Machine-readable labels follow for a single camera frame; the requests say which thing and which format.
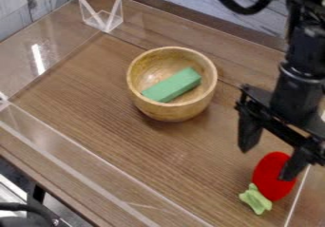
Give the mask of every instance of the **cable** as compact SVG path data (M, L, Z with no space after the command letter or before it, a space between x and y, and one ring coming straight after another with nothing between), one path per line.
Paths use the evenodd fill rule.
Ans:
M258 2L250 7L243 7L234 0L219 0L219 2L226 6L227 9L242 15L258 13L270 3L268 0L258 0Z
M52 218L48 216L45 211L42 211L41 209L38 209L30 205L25 205L25 204L20 204L20 203L10 203L10 202L0 202L0 210L12 211L12 212L16 212L16 211L32 212L32 213L40 215L45 219L48 226L50 226L50 227L54 226L53 222L52 222Z

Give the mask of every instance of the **wood grain surface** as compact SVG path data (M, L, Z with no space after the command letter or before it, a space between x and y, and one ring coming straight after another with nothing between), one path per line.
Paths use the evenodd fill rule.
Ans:
M89 1L96 8L112 2ZM131 1L123 4L125 23L112 35L99 33L12 102L211 226L280 226L296 189L262 217L238 201L238 193L247 188L254 166L266 152L288 152L290 148L264 132L259 146L240 154L234 110L239 92L234 85L271 87L283 54ZM226 82L216 86L208 109L184 123L148 119L135 108L127 91L131 61L148 48L165 45L203 51ZM41 150L30 148L4 130L0 130L1 156L95 225L143 226L89 187L97 184L105 191L112 189L105 165L86 158L85 153L74 152L70 146L49 143L41 131L36 136L46 154L61 159L78 174L70 174L48 160ZM120 185L120 191L128 187ZM136 203L141 198L135 195ZM144 211L145 216L163 221L157 213ZM168 222L163 226L184 226L176 218L164 221Z

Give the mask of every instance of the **bowl rim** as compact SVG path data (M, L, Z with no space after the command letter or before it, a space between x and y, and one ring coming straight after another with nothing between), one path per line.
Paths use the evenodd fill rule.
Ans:
M192 100L189 100L187 102L172 103L172 104L155 102L155 101L147 99L137 92L137 90L135 89L133 84L131 82L131 71L132 71L132 68L133 68L135 64L137 63L137 60L140 60L147 54L149 54L149 53L152 53L152 52L155 52L157 50L161 50L161 49L179 49L179 50L184 50L184 51L188 51L191 53L195 53L197 56L200 56L203 58L203 60L206 60L208 67L212 69L212 82L210 84L210 87L208 87L207 91L202 95L199 95L195 99L192 99ZM139 54L139 56L133 59L133 61L131 62L129 66L128 66L128 70L127 70L127 85L128 85L128 88L129 88L131 92L143 101L145 101L147 103L155 104L155 105L159 105L159 106L165 106L165 107L173 107L173 106L183 106L183 105L195 104L197 101L200 101L202 99L204 99L206 96L214 91L215 86L216 86L216 81L218 81L218 72L216 72L216 67L215 67L212 61L200 52L197 52L196 50L193 50L191 48L185 48L185 47L157 47L157 48L148 49L141 54Z

